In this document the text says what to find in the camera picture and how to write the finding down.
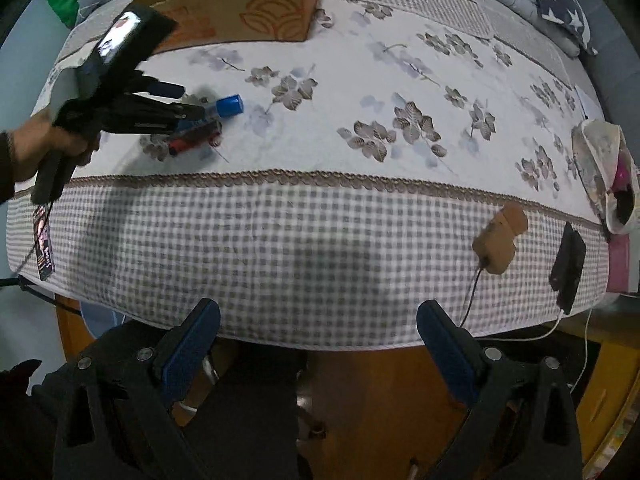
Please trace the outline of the person left hand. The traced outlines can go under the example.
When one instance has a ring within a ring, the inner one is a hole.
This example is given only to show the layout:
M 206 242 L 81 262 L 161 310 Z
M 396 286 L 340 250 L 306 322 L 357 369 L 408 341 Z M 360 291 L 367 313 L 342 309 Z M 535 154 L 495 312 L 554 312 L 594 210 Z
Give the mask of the person left hand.
M 69 133 L 52 124 L 49 110 L 44 108 L 32 115 L 23 125 L 8 132 L 9 158 L 15 182 L 32 178 L 44 156 L 61 152 L 78 157 L 78 166 L 86 166 L 94 152 L 100 148 L 101 135 L 87 141 L 78 134 Z

